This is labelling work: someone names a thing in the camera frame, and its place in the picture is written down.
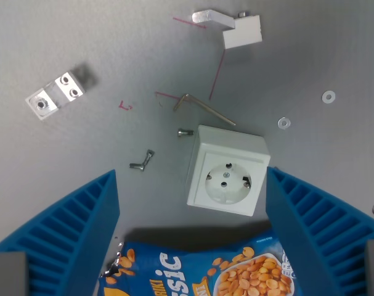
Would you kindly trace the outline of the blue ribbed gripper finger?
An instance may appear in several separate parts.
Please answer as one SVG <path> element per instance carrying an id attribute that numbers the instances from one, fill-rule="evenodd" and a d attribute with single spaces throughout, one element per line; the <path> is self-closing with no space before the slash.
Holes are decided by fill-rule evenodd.
<path id="1" fill-rule="evenodd" d="M 367 295 L 365 246 L 374 219 L 278 168 L 267 169 L 266 213 L 304 295 Z"/>
<path id="2" fill-rule="evenodd" d="M 92 295 L 119 215 L 111 170 L 8 235 L 0 253 L 26 255 L 30 295 Z"/>

